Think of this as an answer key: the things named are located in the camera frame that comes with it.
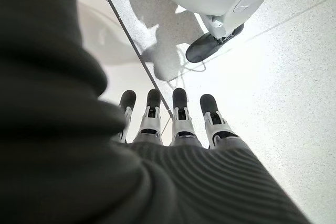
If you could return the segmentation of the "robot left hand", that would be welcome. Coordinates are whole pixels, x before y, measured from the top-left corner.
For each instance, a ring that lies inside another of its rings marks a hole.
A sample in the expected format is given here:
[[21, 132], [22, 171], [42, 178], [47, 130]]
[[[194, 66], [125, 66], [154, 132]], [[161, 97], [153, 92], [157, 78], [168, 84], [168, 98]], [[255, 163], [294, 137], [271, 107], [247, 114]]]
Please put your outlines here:
[[210, 148], [181, 129], [130, 144], [122, 106], [82, 45], [77, 0], [1, 0], [1, 222], [307, 223], [201, 97]]

